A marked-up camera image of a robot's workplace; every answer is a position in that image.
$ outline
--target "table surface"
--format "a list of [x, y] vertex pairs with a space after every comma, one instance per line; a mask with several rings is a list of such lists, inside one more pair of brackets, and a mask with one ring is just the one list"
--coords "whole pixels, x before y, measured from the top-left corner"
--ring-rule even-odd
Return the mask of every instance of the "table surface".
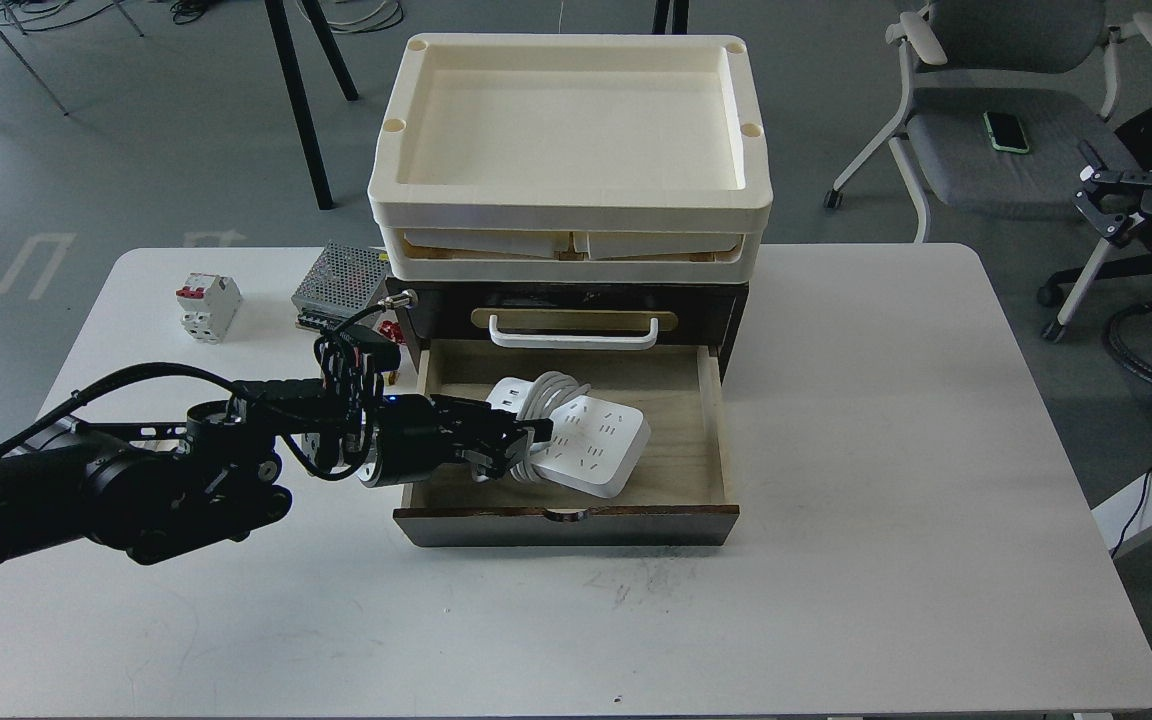
[[[399, 488], [289, 468], [291, 515], [247, 541], [152, 568], [88, 541], [0, 566], [0, 717], [1152, 706], [1149, 644], [973, 252], [760, 252], [723, 384], [726, 546], [420, 550], [389, 518]], [[316, 256], [129, 252], [47, 406], [137, 361], [312, 377], [288, 297]], [[188, 272], [242, 288], [223, 344], [179, 327]], [[82, 415], [176, 419], [212, 397], [162, 379]]]

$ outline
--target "white plastic tray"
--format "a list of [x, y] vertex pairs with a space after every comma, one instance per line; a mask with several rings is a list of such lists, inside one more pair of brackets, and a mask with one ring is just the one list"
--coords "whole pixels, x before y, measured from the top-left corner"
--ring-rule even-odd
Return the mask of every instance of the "white plastic tray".
[[403, 279], [741, 282], [763, 132], [736, 37], [420, 35], [369, 192]]

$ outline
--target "drawer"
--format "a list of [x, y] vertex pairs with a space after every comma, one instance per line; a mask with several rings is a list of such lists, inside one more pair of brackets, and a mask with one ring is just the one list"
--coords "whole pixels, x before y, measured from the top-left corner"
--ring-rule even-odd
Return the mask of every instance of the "drawer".
[[412, 361], [434, 340], [486, 340], [493, 316], [511, 334], [644, 336], [654, 319], [658, 344], [717, 349], [719, 377], [736, 341], [748, 285], [589, 285], [408, 282], [387, 278], [387, 291], [416, 290], [419, 304], [399, 314]]
[[482, 400], [500, 378], [547, 370], [590, 382], [590, 395], [637, 407], [652, 425], [620, 495], [585, 495], [553, 483], [475, 483], [444, 465], [407, 486], [394, 520], [422, 547], [722, 544], [740, 515], [728, 488], [718, 357], [704, 346], [641, 351], [506, 348], [437, 340], [420, 356], [420, 393]]

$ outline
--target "white drawer handle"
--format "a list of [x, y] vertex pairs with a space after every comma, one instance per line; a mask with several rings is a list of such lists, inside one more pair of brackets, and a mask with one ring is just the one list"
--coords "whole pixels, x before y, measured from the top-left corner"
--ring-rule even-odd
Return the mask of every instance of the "white drawer handle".
[[652, 318], [645, 336], [609, 338], [584, 336], [584, 334], [521, 334], [500, 332], [500, 320], [492, 314], [488, 334], [500, 347], [526, 347], [535, 350], [646, 350], [655, 344], [660, 334], [660, 320]]

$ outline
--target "gray chair seat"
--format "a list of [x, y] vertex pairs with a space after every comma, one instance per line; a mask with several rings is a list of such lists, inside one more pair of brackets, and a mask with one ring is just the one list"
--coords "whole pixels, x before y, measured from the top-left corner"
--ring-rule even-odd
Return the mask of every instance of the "gray chair seat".
[[[1020, 118], [1029, 152], [990, 145], [987, 109]], [[905, 132], [932, 192], [952, 209], [1007, 219], [1069, 218], [1092, 143], [1107, 167], [1137, 169], [1132, 154], [1078, 97], [1055, 90], [916, 88]]]

